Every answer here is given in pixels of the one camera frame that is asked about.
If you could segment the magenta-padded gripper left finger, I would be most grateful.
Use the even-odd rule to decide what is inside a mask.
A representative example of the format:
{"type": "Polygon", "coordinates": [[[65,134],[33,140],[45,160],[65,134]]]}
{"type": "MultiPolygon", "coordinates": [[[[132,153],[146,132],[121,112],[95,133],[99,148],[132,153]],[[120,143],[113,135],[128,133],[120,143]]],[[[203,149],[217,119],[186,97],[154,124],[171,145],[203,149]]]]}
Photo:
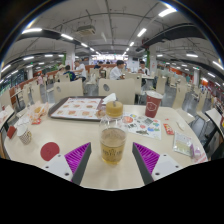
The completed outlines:
{"type": "Polygon", "coordinates": [[[79,185],[82,181],[90,154],[91,143],[86,143],[65,155],[56,154],[42,169],[79,185]]]}

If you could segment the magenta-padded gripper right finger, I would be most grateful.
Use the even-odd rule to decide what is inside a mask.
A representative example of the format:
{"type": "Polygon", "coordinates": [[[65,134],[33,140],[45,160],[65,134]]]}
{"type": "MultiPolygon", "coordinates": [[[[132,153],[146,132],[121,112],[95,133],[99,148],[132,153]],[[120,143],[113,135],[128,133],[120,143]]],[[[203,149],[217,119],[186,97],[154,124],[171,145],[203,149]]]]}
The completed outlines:
{"type": "Polygon", "coordinates": [[[168,154],[158,154],[138,143],[133,143],[132,153],[145,185],[182,169],[168,154]]]}

